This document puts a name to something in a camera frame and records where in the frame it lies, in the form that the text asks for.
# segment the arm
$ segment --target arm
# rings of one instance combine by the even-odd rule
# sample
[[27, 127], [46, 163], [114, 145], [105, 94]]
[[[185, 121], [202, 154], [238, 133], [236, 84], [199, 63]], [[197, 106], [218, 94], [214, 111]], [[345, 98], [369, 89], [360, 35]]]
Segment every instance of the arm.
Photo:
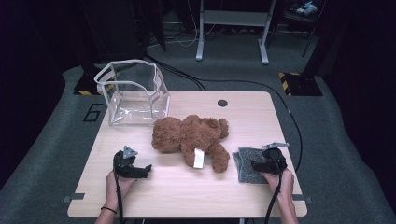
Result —
[[[271, 191], [274, 193], [279, 183], [278, 175], [261, 173], [267, 179]], [[285, 169], [282, 175], [282, 184], [280, 192], [277, 195], [277, 203], [279, 204], [280, 218], [283, 224], [298, 224], [296, 211], [291, 195], [293, 194], [294, 175], [289, 169]]]
[[[119, 185], [121, 190], [121, 198], [123, 199], [128, 193], [132, 184], [137, 181], [134, 178], [119, 177]], [[114, 173], [111, 171], [106, 178], [106, 201], [103, 207], [117, 211], [119, 208], [119, 200], [117, 198], [117, 185]], [[95, 224], [113, 223], [116, 214], [109, 209], [102, 209], [99, 217], [96, 219]]]

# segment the wrist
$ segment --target wrist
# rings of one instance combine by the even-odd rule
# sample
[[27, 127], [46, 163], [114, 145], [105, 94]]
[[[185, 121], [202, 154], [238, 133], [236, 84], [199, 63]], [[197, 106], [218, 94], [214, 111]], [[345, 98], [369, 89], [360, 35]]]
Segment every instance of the wrist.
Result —
[[291, 198], [282, 197], [282, 196], [278, 195], [276, 200], [277, 200], [277, 203], [279, 204], [279, 207], [281, 209], [290, 209], [291, 207], [294, 208], [294, 203], [291, 200]]
[[297, 224], [298, 219], [295, 212], [293, 201], [290, 200], [277, 200], [282, 223]]
[[290, 194], [287, 194], [285, 192], [279, 192], [277, 194], [276, 200], [279, 203], [292, 203], [292, 198]]
[[111, 212], [114, 216], [117, 214], [117, 211], [116, 211], [116, 210], [111, 209], [111, 208], [109, 208], [109, 207], [105, 207], [105, 206], [101, 207], [100, 210], [101, 210], [101, 212], [100, 212], [101, 214], [102, 214], [102, 212], [103, 212], [104, 210], [107, 211], [108, 213]]
[[114, 211], [117, 211], [119, 209], [119, 202], [105, 202], [103, 207], [108, 207]]

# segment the transparent plastic box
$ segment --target transparent plastic box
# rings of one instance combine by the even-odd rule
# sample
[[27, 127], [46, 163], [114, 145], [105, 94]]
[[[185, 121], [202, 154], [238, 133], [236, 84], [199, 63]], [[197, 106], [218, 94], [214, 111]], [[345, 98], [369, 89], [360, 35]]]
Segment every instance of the transparent plastic box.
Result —
[[111, 62], [94, 80], [105, 96], [109, 125], [152, 125], [168, 115], [170, 94], [155, 63]]

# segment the dark background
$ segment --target dark background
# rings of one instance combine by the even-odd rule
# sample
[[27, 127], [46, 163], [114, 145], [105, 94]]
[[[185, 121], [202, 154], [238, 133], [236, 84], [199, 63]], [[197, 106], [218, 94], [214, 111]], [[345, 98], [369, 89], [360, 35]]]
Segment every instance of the dark background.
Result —
[[[148, 11], [145, 7], [136, 8], [142, 6], [134, 5], [140, 1], [123, 0], [0, 3], [0, 90], [4, 108], [0, 131], [1, 186], [29, 151], [62, 96], [64, 71], [82, 65], [84, 71], [94, 73], [93, 63], [144, 54], [148, 35], [161, 29], [161, 20], [144, 17], [147, 13], [161, 17], [159, 2], [149, 2], [151, 7], [145, 5]], [[174, 7], [183, 20], [185, 6], [179, 2], [161, 1], [161, 10]], [[116, 40], [114, 36], [106, 37], [105, 26], [101, 26], [105, 30], [92, 31], [99, 20], [94, 12], [109, 3], [109, 12], [119, 11], [122, 21], [112, 22], [113, 28], [125, 32]], [[327, 35], [322, 35], [325, 37], [319, 40], [305, 70], [324, 77], [340, 105], [349, 137], [361, 158], [374, 170], [395, 211], [394, 8], [395, 3], [390, 0], [332, 1], [321, 25]], [[161, 42], [161, 32], [156, 37]], [[338, 43], [339, 50], [332, 50], [334, 43]], [[334, 58], [330, 65], [324, 62], [329, 57]], [[328, 72], [316, 74], [325, 66], [330, 66]]]

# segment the black curtain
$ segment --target black curtain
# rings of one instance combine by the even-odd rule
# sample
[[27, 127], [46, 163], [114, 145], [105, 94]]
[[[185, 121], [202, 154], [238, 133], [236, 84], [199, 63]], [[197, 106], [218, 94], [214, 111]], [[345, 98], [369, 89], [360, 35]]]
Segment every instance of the black curtain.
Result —
[[[321, 38], [305, 71], [320, 75], [332, 69], [324, 80], [336, 98], [346, 128], [361, 158], [373, 169], [389, 204], [396, 211], [396, 135], [393, 89], [396, 86], [396, 16], [394, 1], [335, 1], [335, 11], [347, 15], [339, 27], [323, 27], [334, 34]], [[343, 31], [342, 38], [334, 41]]]
[[62, 73], [78, 65], [93, 68], [95, 49], [86, 28], [74, 0], [0, 3], [1, 187], [58, 104]]

